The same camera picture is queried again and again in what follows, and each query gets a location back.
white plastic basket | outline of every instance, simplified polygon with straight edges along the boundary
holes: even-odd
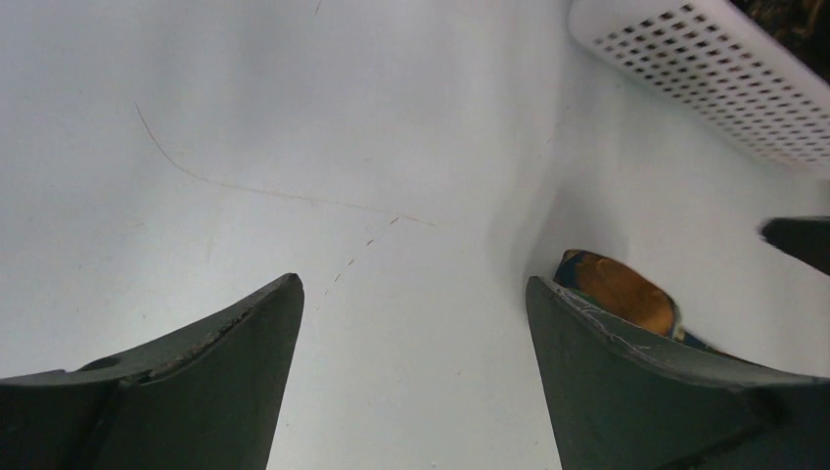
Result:
[[[728,0],[575,0],[570,28],[743,150],[830,178],[830,86]]]

brown object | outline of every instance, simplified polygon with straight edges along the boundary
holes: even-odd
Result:
[[[609,313],[660,336],[670,336],[679,320],[669,295],[615,259],[568,250],[554,281],[582,292]]]
[[[731,1],[767,34],[830,84],[830,2]]]

perforated basket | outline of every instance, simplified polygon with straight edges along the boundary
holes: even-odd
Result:
[[[570,28],[743,150],[830,178],[830,86],[728,0],[575,0]]]

white floor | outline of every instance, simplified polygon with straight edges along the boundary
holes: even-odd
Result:
[[[583,53],[567,8],[3,3],[0,376],[295,271],[270,468],[558,468],[522,293],[573,247],[731,353],[830,375],[828,280],[756,233],[830,193]]]

scratch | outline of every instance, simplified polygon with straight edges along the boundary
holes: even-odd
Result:
[[[427,226],[430,226],[430,227],[438,227],[438,224],[435,223],[435,222],[422,220],[418,217],[415,217],[415,216],[412,216],[412,215],[407,215],[405,213],[400,213],[400,212],[397,212],[397,211],[388,211],[386,209],[378,209],[378,208],[373,208],[373,207],[370,207],[370,206],[363,206],[363,205],[360,205],[360,204],[344,203],[342,201],[334,201],[334,200],[331,200],[331,199],[315,198],[315,197],[310,197],[310,196],[303,196],[303,195],[300,195],[300,194],[284,193],[284,192],[281,192],[281,191],[268,191],[268,190],[265,190],[265,189],[252,188],[252,187],[249,187],[249,186],[242,186],[242,185],[238,185],[238,184],[226,183],[224,181],[217,181],[215,179],[210,179],[210,178],[206,178],[204,176],[201,176],[200,174],[197,174],[197,173],[193,172],[192,170],[190,170],[190,169],[182,166],[181,164],[179,164],[176,160],[174,160],[167,153],[167,151],[159,143],[159,140],[156,139],[156,136],[153,135],[153,131],[150,130],[150,125],[148,125],[147,120],[144,119],[144,115],[141,113],[141,108],[138,107],[138,103],[134,103],[134,104],[135,104],[135,111],[138,112],[138,117],[141,119],[141,123],[144,124],[144,129],[147,130],[147,134],[150,136],[150,140],[153,141],[153,143],[156,145],[156,148],[159,149],[159,152],[161,152],[161,154],[164,156],[164,158],[167,159],[167,161],[171,165],[173,165],[173,167],[175,167],[177,170],[181,171],[182,173],[184,173],[184,174],[186,174],[186,175],[188,175],[192,178],[196,178],[196,179],[198,179],[198,180],[200,180],[204,183],[211,184],[213,186],[218,186],[220,188],[232,189],[232,190],[236,190],[236,191],[243,191],[243,192],[246,192],[246,193],[260,194],[260,195],[263,195],[263,196],[272,196],[272,197],[288,199],[288,200],[292,200],[292,201],[306,201],[308,203],[319,203],[319,204],[326,204],[326,205],[329,205],[329,206],[339,206],[341,208],[357,209],[359,211],[367,211],[367,212],[374,212],[374,213],[385,213],[387,215],[394,215],[396,217],[404,218],[406,220],[409,220],[409,221],[412,221],[412,222],[415,222],[415,223],[420,223],[422,225],[427,225]]]

